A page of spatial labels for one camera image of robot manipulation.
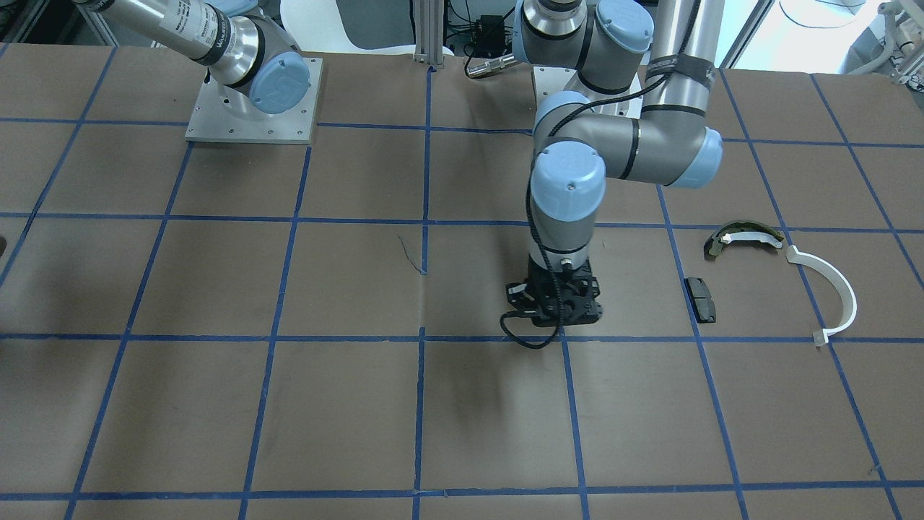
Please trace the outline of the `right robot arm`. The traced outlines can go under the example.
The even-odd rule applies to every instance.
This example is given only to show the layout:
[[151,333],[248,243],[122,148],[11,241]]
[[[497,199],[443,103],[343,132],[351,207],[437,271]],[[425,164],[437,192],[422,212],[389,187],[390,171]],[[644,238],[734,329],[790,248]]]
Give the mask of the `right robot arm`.
[[77,1],[188,57],[264,114],[294,108],[310,88],[300,47],[257,1]]

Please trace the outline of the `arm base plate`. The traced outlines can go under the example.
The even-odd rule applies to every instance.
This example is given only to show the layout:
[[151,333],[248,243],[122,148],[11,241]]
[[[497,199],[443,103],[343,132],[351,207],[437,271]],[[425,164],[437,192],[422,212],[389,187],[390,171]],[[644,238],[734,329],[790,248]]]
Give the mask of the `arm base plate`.
[[240,92],[214,79],[199,89],[185,138],[208,144],[310,144],[315,127],[323,76],[323,59],[303,59],[310,70],[310,86],[294,108],[265,114]]
[[[533,86],[537,103],[535,121],[540,121],[542,116],[561,105],[589,103],[613,97],[592,91],[578,79],[578,73],[574,69],[535,66]],[[638,97],[620,103],[600,105],[592,108],[592,111],[610,116],[638,118],[641,108],[642,99]]]

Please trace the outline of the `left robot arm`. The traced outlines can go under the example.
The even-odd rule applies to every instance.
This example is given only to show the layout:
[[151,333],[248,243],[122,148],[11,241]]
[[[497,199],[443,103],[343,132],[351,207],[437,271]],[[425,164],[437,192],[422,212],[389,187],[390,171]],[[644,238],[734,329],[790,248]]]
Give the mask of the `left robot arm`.
[[539,103],[525,207],[528,276],[506,287],[512,317],[540,328],[601,315],[590,241],[606,182],[696,188],[717,173],[720,133],[705,114],[722,1],[519,1],[515,58],[571,69]]

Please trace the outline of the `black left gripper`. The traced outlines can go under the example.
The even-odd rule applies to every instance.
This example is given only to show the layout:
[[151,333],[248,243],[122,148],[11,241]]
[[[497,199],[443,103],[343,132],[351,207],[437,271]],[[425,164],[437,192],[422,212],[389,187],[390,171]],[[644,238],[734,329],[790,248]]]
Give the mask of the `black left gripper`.
[[560,316],[564,326],[593,324],[603,315],[596,300],[600,292],[589,260],[575,269],[567,264],[563,271],[548,271],[529,259],[528,276],[506,285],[506,300],[514,309],[505,315],[528,317],[538,328],[555,328]]

